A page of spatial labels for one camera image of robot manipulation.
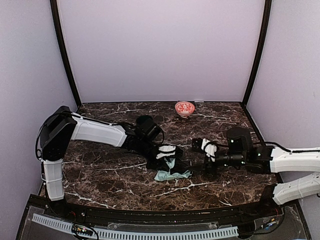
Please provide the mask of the mint green folding umbrella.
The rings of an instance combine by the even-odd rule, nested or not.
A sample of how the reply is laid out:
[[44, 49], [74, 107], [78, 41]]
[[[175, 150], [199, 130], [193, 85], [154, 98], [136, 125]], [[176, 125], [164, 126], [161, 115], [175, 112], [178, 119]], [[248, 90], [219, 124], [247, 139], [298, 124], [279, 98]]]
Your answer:
[[160, 158], [155, 168], [157, 173], [154, 180], [157, 182], [166, 182], [178, 179], [188, 179], [193, 175], [190, 171], [190, 166], [177, 158]]

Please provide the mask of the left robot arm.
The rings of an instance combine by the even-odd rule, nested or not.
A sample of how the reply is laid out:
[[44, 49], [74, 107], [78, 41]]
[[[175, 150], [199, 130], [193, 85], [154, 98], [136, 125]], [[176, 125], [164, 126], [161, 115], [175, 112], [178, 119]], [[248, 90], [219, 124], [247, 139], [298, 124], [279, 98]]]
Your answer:
[[108, 123], [59, 107], [38, 132], [35, 155], [42, 164], [42, 179], [50, 201], [65, 198], [62, 163], [71, 141], [106, 144], [135, 152], [147, 160], [147, 168], [163, 171], [167, 162], [178, 163], [183, 151], [176, 145], [155, 142], [164, 131], [150, 115], [142, 115], [135, 124]]

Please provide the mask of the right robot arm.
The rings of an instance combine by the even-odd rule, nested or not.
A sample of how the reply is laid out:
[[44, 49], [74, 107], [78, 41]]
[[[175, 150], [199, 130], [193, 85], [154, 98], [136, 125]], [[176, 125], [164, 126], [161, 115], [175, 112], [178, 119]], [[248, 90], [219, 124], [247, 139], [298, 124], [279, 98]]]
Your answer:
[[320, 149], [288, 149], [275, 142], [254, 146], [250, 131], [233, 127], [226, 132], [227, 146], [206, 138], [192, 139], [192, 150], [203, 153], [204, 163], [196, 169], [213, 173], [219, 167], [244, 167], [253, 174], [281, 172], [309, 172], [310, 174], [285, 183], [275, 183], [264, 188], [260, 197], [262, 204], [276, 204], [320, 194]]

